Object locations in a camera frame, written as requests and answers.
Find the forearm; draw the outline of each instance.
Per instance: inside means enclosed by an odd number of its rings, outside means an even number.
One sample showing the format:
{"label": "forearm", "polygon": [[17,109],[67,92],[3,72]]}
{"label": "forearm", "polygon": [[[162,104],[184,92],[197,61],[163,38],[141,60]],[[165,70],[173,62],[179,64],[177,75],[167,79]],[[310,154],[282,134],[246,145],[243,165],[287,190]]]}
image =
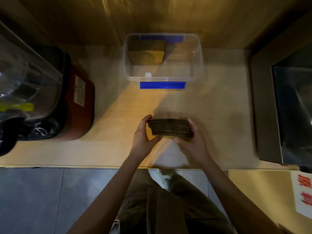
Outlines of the forearm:
{"label": "forearm", "polygon": [[131,155],[68,233],[109,233],[140,161]]}
{"label": "forearm", "polygon": [[282,233],[275,223],[234,185],[212,158],[207,156],[200,166],[239,234]]}

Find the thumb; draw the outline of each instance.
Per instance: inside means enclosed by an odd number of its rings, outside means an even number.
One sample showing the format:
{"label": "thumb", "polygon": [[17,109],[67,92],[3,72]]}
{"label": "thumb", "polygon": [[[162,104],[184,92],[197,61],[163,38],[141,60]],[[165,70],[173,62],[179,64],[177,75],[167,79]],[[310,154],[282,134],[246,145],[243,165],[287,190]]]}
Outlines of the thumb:
{"label": "thumb", "polygon": [[161,141],[161,139],[162,139],[162,136],[156,136],[155,138],[152,138],[151,140],[150,140],[150,143],[152,144],[152,146],[154,147],[159,141]]}
{"label": "thumb", "polygon": [[181,145],[182,147],[184,148],[188,148],[189,146],[189,142],[187,142],[186,140],[184,139],[181,139],[181,138],[174,138],[174,141],[178,144],[178,145]]}

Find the black handle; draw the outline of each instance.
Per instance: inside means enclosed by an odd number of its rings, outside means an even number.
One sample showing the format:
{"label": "black handle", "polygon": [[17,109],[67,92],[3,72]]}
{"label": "black handle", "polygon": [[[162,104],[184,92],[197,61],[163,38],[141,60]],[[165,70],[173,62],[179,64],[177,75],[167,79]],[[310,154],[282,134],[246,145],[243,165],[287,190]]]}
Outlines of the black handle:
{"label": "black handle", "polygon": [[6,155],[10,152],[17,140],[18,133],[23,125],[25,118],[12,118],[6,120],[0,125],[0,156]]}

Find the yellow label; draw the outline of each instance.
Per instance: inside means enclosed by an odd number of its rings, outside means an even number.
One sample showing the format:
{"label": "yellow label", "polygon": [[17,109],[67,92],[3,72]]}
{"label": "yellow label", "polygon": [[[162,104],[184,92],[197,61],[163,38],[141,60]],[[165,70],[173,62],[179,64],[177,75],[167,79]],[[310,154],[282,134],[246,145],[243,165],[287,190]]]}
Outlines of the yellow label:
{"label": "yellow label", "polygon": [[5,112],[9,109],[19,109],[24,112],[32,112],[34,110],[34,104],[25,103],[25,104],[2,104],[0,103],[0,112]]}

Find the gray tile floor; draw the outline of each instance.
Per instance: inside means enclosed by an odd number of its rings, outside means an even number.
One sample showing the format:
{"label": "gray tile floor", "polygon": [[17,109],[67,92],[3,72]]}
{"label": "gray tile floor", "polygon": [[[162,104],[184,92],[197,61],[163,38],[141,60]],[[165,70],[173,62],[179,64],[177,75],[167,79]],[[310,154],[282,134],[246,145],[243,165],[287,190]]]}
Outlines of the gray tile floor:
{"label": "gray tile floor", "polygon": [[[63,234],[117,169],[0,168],[0,233]],[[177,170],[222,211],[203,171]],[[152,178],[163,187],[158,171]]]}

